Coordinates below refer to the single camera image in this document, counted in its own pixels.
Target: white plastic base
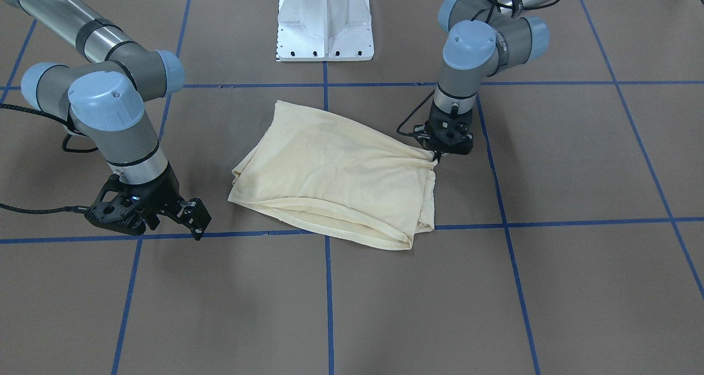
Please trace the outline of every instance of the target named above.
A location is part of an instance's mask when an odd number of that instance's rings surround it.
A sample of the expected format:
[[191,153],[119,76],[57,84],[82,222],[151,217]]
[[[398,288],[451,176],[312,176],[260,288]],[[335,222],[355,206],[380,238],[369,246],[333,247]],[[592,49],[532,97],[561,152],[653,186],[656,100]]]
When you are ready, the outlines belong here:
[[[346,1],[279,0],[277,60],[371,60],[374,57],[374,40],[369,0]],[[284,2],[287,2],[286,11],[282,14]]]

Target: towel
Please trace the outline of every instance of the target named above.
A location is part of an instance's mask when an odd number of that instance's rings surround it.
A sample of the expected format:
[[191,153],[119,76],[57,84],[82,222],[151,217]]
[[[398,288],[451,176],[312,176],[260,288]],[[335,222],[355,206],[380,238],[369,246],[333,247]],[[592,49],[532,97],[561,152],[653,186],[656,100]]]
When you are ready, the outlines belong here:
[[320,109],[279,101],[232,170],[228,200],[294,227],[385,250],[435,228],[430,151]]

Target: cloth fold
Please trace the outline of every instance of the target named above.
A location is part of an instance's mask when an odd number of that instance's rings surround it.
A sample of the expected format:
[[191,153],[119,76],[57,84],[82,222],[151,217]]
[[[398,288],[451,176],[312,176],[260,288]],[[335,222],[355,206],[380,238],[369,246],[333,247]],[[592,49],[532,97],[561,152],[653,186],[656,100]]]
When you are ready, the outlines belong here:
[[294,227],[385,250],[435,228],[430,151],[319,109],[279,101],[233,170],[228,200]]

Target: light blue cap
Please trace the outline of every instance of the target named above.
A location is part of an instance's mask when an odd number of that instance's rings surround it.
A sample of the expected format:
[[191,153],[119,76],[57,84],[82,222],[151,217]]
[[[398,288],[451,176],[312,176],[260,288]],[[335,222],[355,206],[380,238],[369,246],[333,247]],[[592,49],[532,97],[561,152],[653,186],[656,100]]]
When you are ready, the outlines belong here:
[[128,77],[116,71],[96,71],[73,81],[68,101],[76,118],[106,132],[131,128],[144,115],[141,96]]
[[496,32],[483,21],[461,21],[450,30],[442,49],[445,63],[455,70],[483,65],[496,51]]
[[51,67],[56,66],[63,65],[51,62],[35,64],[30,67],[27,72],[25,72],[25,75],[22,76],[22,84],[20,84],[22,96],[25,97],[25,100],[27,100],[32,107],[40,109],[40,103],[37,101],[37,87],[40,84],[40,79],[42,79],[43,74]]
[[445,32],[450,31],[450,14],[456,3],[457,0],[445,0],[438,11],[438,23]]
[[530,56],[528,57],[528,62],[542,56],[546,50],[548,50],[548,45],[550,45],[550,30],[548,25],[537,16],[528,16],[523,18],[528,21],[530,26],[530,32],[533,37],[533,42],[531,44]]
[[166,93],[164,96],[183,89],[183,85],[186,84],[186,72],[181,61],[168,50],[158,50],[156,52],[161,56],[161,62],[164,64],[164,70],[166,70]]

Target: gray floor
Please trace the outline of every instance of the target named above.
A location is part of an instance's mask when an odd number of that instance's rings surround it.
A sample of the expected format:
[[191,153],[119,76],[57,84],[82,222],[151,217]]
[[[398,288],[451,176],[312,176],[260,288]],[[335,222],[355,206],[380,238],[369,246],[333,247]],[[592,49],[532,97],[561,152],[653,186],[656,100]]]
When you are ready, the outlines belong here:
[[[475,149],[438,165],[437,230],[410,252],[226,201],[276,100],[395,136],[430,91],[443,0],[370,1],[374,60],[321,65],[274,61],[277,0],[85,0],[183,60],[186,89],[147,109],[213,223],[193,242],[169,222],[134,239],[0,213],[0,373],[704,373],[699,0],[533,12],[550,49],[486,81]],[[37,62],[85,64],[0,15],[0,102],[25,104]],[[2,202],[90,204],[108,175],[51,121],[3,110],[0,137]]]

